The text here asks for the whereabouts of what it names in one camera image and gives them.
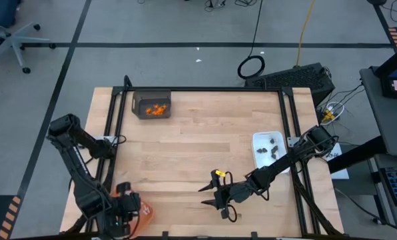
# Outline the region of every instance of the wire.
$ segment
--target wire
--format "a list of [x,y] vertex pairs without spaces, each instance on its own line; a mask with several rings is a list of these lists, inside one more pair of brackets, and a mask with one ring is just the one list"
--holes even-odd
[[394,0],[394,1],[391,3],[391,7],[390,7],[390,8],[387,8],[387,7],[383,6],[383,5],[382,5],[381,7],[384,8],[384,9],[390,10],[390,18],[391,18],[391,20],[393,20],[394,22],[397,23],[397,20],[395,20],[395,19],[392,17],[392,12],[396,12],[396,13],[397,13],[397,10],[395,10],[395,9],[393,8],[395,2],[397,2],[397,0]]
[[346,197],[347,199],[349,199],[349,200],[350,200],[353,204],[355,204],[355,206],[357,206],[361,211],[363,211],[363,212],[369,214],[370,216],[374,217],[375,219],[379,220],[382,224],[385,224],[385,225],[390,226],[390,227],[392,227],[392,228],[394,228],[394,229],[397,230],[397,226],[395,226],[395,225],[393,225],[393,224],[391,224],[391,223],[389,223],[389,222],[387,222],[387,221],[381,219],[380,217],[376,216],[375,214],[373,214],[373,213],[371,213],[371,212],[365,210],[365,208],[363,208],[362,206],[360,206],[355,200],[353,200],[353,198],[351,198],[351,197],[348,196],[347,194],[343,193],[341,190],[339,190],[339,189],[337,189],[337,188],[334,188],[334,190],[337,191],[337,192],[339,192],[341,195],[343,195],[343,196]]
[[213,4],[212,0],[207,0],[204,3],[204,6],[206,6],[206,7],[204,7],[204,10],[206,12],[210,13],[211,11],[213,11],[215,9],[221,9],[221,8],[225,7],[225,1],[226,0],[223,0],[222,3],[219,3],[219,0],[216,0],[216,3]]
[[249,53],[248,57],[250,57],[252,55],[252,52],[253,52],[254,41],[256,40],[256,33],[258,32],[259,19],[260,19],[260,10],[262,9],[262,3],[263,2],[264,2],[263,0],[260,0],[259,12],[258,12],[258,20],[256,21],[256,27],[254,29],[254,35],[253,35],[252,49],[250,50],[250,53]]
[[[322,157],[316,157],[317,159],[321,159],[321,160],[323,160],[325,163],[327,163],[327,160],[325,160],[324,158],[322,158]],[[300,161],[299,162],[300,163],[300,170],[298,171],[298,173],[297,174],[299,174],[300,172],[302,172],[302,170],[304,170],[304,165],[303,165],[303,163]]]
[[331,103],[329,103],[329,104],[327,105],[326,108],[327,108],[329,111],[331,111],[333,115],[335,114],[335,111],[333,111],[333,108],[334,108],[334,107],[329,107],[329,105],[332,104],[332,103],[336,103],[336,105],[341,104],[342,110],[340,111],[340,113],[337,114],[337,116],[335,116],[335,118],[333,118],[332,120],[330,120],[330,121],[327,122],[327,123],[321,123],[320,125],[325,126],[325,125],[329,125],[329,124],[333,123],[333,122],[334,122],[335,120],[337,120],[337,118],[344,112],[345,106],[344,106],[343,103],[340,103],[340,102],[331,102]]
[[359,88],[361,85],[362,85],[362,84],[360,84],[359,86],[357,86],[356,88],[351,89],[351,90],[337,92],[337,93],[335,93],[335,95],[333,95],[333,97],[331,97],[331,94],[333,93],[333,92],[331,92],[330,95],[329,95],[329,98],[328,98],[327,102],[325,102],[324,104],[327,105],[327,103],[328,103],[330,100],[332,100],[333,98],[335,98],[335,97],[337,96],[337,94],[339,94],[339,93],[349,93],[349,92],[355,91],[355,90],[357,90],[357,88]]
[[[85,165],[87,165],[88,163],[90,163],[92,160],[93,160],[93,157],[91,157],[89,160],[87,160],[87,161],[85,162]],[[68,181],[68,192],[70,191],[71,182],[72,182],[72,181],[73,181],[73,178],[70,177],[70,181]]]
[[357,144],[352,144],[352,143],[343,142],[343,141],[338,141],[338,143],[340,143],[340,144],[347,144],[347,145],[351,145],[351,146],[358,146]]
[[[234,183],[233,183],[233,181],[232,181],[232,173],[231,173],[230,171],[227,171],[227,172],[225,172],[225,174],[230,175],[230,185],[233,185]],[[226,186],[225,179],[226,179],[226,177],[224,177],[224,178],[222,179],[222,181],[223,181],[223,183],[224,183],[224,186]]]
[[[259,12],[258,12],[258,20],[256,21],[256,27],[255,27],[255,29],[254,29],[254,35],[253,35],[253,41],[252,41],[252,48],[250,49],[250,53],[249,53],[249,55],[247,56],[247,58],[246,58],[245,60],[243,60],[243,62],[241,62],[240,65],[239,65],[238,68],[237,68],[237,75],[238,75],[240,78],[244,79],[244,80],[250,79],[250,78],[253,78],[253,77],[258,77],[258,76],[260,76],[260,75],[264,72],[264,69],[265,69],[265,60],[264,60],[263,57],[261,57],[261,56],[259,56],[259,55],[251,56],[251,55],[252,55],[252,52],[253,52],[253,48],[254,48],[254,42],[255,42],[255,40],[256,40],[256,33],[258,32],[259,19],[260,19],[260,12],[261,12],[261,10],[262,10],[262,4],[263,4],[263,3],[264,3],[264,0],[260,0]],[[252,75],[244,76],[244,75],[241,73],[241,69],[243,68],[243,65],[244,65],[245,63],[247,63],[248,61],[250,61],[251,59],[258,59],[258,60],[260,61],[260,69],[259,69],[256,73],[254,73],[254,74],[252,74]]]
[[349,99],[347,99],[344,103],[343,103],[343,105],[345,105],[349,100],[351,100],[353,97],[355,97],[355,95],[357,95],[357,94],[359,94],[359,93],[361,93],[361,92],[363,92],[365,89],[363,89],[363,90],[361,90],[361,91],[358,91],[358,92],[356,92],[355,94],[353,94],[353,96],[351,96]]
[[[120,143],[115,143],[115,144],[114,144],[114,142],[116,141],[116,139],[118,139],[119,137],[122,137],[122,138],[124,138],[124,139],[123,139]],[[117,146],[117,145],[120,145],[120,144],[122,144],[122,143],[126,143],[126,141],[127,141],[126,136],[124,136],[124,135],[119,135],[119,137],[115,137],[115,138],[113,139],[113,141],[111,142],[111,145]],[[92,160],[94,160],[93,157],[91,157],[89,160],[87,160],[87,161],[85,162],[85,165],[87,165],[88,163],[90,163]],[[73,181],[73,178],[70,177],[70,181],[68,182],[68,192],[70,191],[71,182],[72,182],[72,181]]]
[[241,7],[250,7],[255,5],[257,2],[258,0],[236,0],[234,4]]
[[347,94],[347,95],[345,95],[340,101],[339,101],[339,103],[341,103],[343,100],[345,100],[345,98],[347,97],[347,96],[349,96],[349,95],[351,95],[353,92],[355,92],[355,90],[357,90],[360,86],[362,86],[362,84],[360,84],[359,86],[357,86],[353,91],[351,91],[349,94]]
[[317,121],[319,123],[321,123],[321,121],[323,120],[324,110],[327,108],[327,103],[334,97],[334,96],[332,97],[332,94],[333,94],[333,91],[330,92],[329,100],[327,100],[327,102],[324,104],[324,108],[321,109],[320,117],[317,119]]
[[131,232],[131,234],[129,234],[129,236],[125,237],[124,239],[130,239],[136,233],[138,226],[139,226],[139,221],[141,220],[141,208],[138,207],[138,205],[137,205],[137,203],[135,203],[135,201],[133,201],[133,204],[135,204],[136,209],[139,209],[137,224],[135,224],[135,227],[133,228],[133,231]]
[[[77,154],[80,157],[80,160],[83,161],[83,158],[81,157],[81,154],[79,153],[79,149],[77,147],[74,147],[75,151],[77,152]],[[98,193],[99,197],[101,198],[102,204],[103,204],[103,211],[105,211],[105,197],[103,196],[103,194],[92,184],[89,184],[86,180],[83,179],[83,177],[80,175],[80,173],[78,172],[77,168],[74,168],[74,172],[77,174],[77,176],[79,177],[79,179],[85,184],[88,185],[92,190],[94,190],[95,192]]]
[[296,66],[299,67],[299,59],[300,59],[300,46],[302,45],[302,37],[304,36],[306,24],[310,20],[311,12],[312,9],[314,8],[314,3],[316,3],[316,0],[312,0],[310,10],[308,10],[308,15],[306,16],[306,20],[304,23],[304,27],[302,28],[302,32],[300,33],[300,38],[299,38],[299,46],[298,46],[298,58],[296,59]]
[[[252,192],[254,192],[255,194],[258,195],[258,192],[257,192],[255,189],[253,189],[252,187],[250,187],[250,186],[248,186],[248,185],[245,185],[245,187],[247,187],[247,189],[248,189],[249,191],[252,191]],[[235,195],[241,194],[241,193],[244,193],[244,191],[239,191],[238,193],[235,193],[235,194],[231,195],[230,197],[228,197],[228,199],[226,199],[226,202],[225,202],[225,211],[226,211],[226,215],[228,216],[228,220],[229,220],[231,223],[235,223],[235,222],[237,221],[237,211],[236,211],[236,209],[234,208],[234,206],[232,206],[231,204],[228,204],[228,202],[232,199],[232,197],[234,197]],[[228,210],[229,207],[231,207],[232,210],[234,211],[234,216],[235,216],[234,219],[232,219],[232,218],[230,217],[230,211]]]

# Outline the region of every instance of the black metal frame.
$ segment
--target black metal frame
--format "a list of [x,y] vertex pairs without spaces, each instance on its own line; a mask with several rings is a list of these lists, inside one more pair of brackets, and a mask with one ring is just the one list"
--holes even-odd
[[[299,127],[299,119],[298,119],[298,114],[296,112],[296,105],[294,102],[294,97],[293,97],[293,91],[291,87],[283,87],[283,88],[267,88],[266,85],[263,86],[262,89],[257,89],[257,88],[247,88],[247,87],[133,87],[129,78],[125,76],[125,82],[124,86],[122,87],[113,87],[113,91],[111,93],[111,100],[110,100],[110,105],[109,105],[109,111],[107,115],[107,121],[105,124],[105,130],[104,130],[104,135],[110,135],[110,129],[111,129],[111,124],[113,122],[113,115],[114,115],[114,110],[115,110],[115,103],[117,96],[121,93],[121,103],[119,107],[119,115],[117,117],[117,124],[116,124],[116,130],[115,130],[115,136],[119,136],[121,132],[121,124],[123,122],[123,113],[125,110],[125,102],[126,102],[126,97],[127,97],[127,92],[128,91],[136,91],[136,90],[170,90],[170,91],[248,91],[248,92],[277,92],[278,93],[278,98],[279,98],[279,103],[280,103],[280,111],[282,115],[282,122],[283,122],[283,127],[284,127],[284,135],[285,137],[290,137],[290,129],[289,129],[289,122],[288,122],[288,117],[287,117],[287,112],[286,112],[286,106],[284,102],[284,93],[288,95],[289,98],[289,103],[290,103],[290,110],[292,113],[292,119],[294,123],[294,129],[295,129],[295,135],[299,137],[301,135],[300,132],[300,127]],[[109,159],[109,169],[107,171],[107,176],[105,177],[104,180],[104,186],[107,188],[108,191],[111,190],[111,184],[113,181],[113,175],[114,175],[114,166],[115,166],[115,161],[117,158],[117,145],[115,146],[115,156],[112,159]],[[311,187],[311,182],[310,182],[310,176],[308,172],[308,168],[306,167],[306,164],[303,164],[304,167],[304,175],[303,179],[305,182],[305,187],[306,190],[308,191],[308,194],[312,197],[312,187]],[[101,180],[103,176],[103,170],[104,170],[104,159],[99,159],[98,163],[98,168],[97,168],[97,173],[96,173],[96,178]],[[297,174],[298,171],[296,169],[296,166],[291,167],[292,175]],[[308,231],[306,228],[306,219],[305,219],[305,214],[304,214],[304,207],[302,204],[302,197],[300,196],[300,193],[295,189],[294,190],[294,195],[296,199],[296,207],[298,211],[298,220],[299,220],[299,225],[300,225],[300,232],[302,236],[308,235]],[[312,219],[312,227],[314,230],[314,234],[320,234],[320,225],[317,221],[317,218],[314,216],[312,212],[311,214],[311,219]],[[86,227],[86,232],[91,232],[92,231],[92,221],[89,221],[87,223]],[[256,232],[251,232],[250,233],[251,237],[207,237],[207,239],[276,239],[275,237],[258,237],[258,234]],[[166,231],[162,232],[162,236],[153,236],[153,237],[137,237],[137,239],[144,239],[144,240],[153,240],[153,239],[196,239],[196,237],[169,237],[169,233]]]
[[382,136],[377,136],[372,140],[369,140],[360,146],[343,153],[340,156],[328,162],[330,173],[335,173],[347,167],[359,163],[361,161],[368,160],[376,154],[386,153],[385,143]]

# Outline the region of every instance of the orange object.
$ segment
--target orange object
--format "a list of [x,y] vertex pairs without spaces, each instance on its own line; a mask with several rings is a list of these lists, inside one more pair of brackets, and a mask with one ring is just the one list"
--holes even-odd
[[165,111],[166,111],[166,108],[167,108],[166,104],[163,104],[161,106],[159,104],[154,104],[153,107],[154,107],[154,110],[152,110],[149,107],[149,108],[147,108],[145,110],[145,113],[147,115],[163,115],[165,113]]
[[[120,193],[116,193],[116,191],[114,190],[111,195],[113,197],[118,197],[120,196]],[[129,225],[131,226],[131,233],[135,229],[134,234],[129,239],[134,239],[135,237],[138,237],[139,233],[142,230],[146,229],[148,225],[150,225],[150,222],[154,217],[154,209],[146,201],[141,200],[141,210],[139,211],[139,216],[139,224],[137,229],[135,229],[135,226],[137,225],[138,217],[135,217],[132,221],[129,222]]]

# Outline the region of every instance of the office chair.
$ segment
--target office chair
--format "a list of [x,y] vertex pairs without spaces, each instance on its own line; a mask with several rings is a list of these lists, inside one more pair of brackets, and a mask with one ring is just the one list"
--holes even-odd
[[39,31],[39,24],[29,23],[12,34],[7,31],[7,29],[15,23],[15,14],[17,12],[17,5],[19,2],[20,1],[14,0],[0,0],[0,56],[12,48],[23,72],[30,73],[31,70],[25,66],[24,59],[21,55],[21,50],[25,49],[23,43],[49,43],[49,47],[51,49],[56,48],[56,45],[51,43],[49,39],[25,37],[27,32],[32,30],[32,28]]

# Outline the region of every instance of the table leg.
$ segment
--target table leg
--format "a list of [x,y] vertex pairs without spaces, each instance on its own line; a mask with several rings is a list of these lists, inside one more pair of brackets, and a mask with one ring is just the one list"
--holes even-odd
[[[381,220],[386,222],[387,220],[386,220],[385,210],[384,210],[384,207],[382,206],[382,202],[381,202],[379,196],[378,195],[373,195],[373,199],[374,199],[374,202],[376,204],[376,208],[378,210],[379,218],[381,218]],[[373,219],[373,222],[374,223],[379,223],[379,220]]]
[[386,148],[382,136],[354,148],[353,150],[343,153],[328,162],[330,173],[335,173],[347,167],[350,167],[361,161],[365,161],[375,154],[386,153]]

